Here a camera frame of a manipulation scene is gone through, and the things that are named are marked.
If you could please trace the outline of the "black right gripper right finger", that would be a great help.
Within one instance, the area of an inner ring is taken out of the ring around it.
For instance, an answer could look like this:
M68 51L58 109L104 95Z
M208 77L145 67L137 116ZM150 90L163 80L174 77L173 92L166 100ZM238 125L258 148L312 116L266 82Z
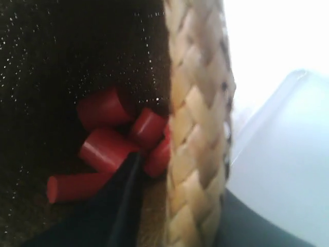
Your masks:
M247 197L229 189L220 197L223 209L216 246L317 246L318 226L312 215L283 196Z

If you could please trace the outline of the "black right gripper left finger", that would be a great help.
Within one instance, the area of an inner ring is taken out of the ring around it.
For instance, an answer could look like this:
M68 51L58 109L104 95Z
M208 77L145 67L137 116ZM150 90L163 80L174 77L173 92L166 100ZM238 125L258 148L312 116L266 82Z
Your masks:
M141 215L141 154L128 155L100 191L23 246L136 246Z

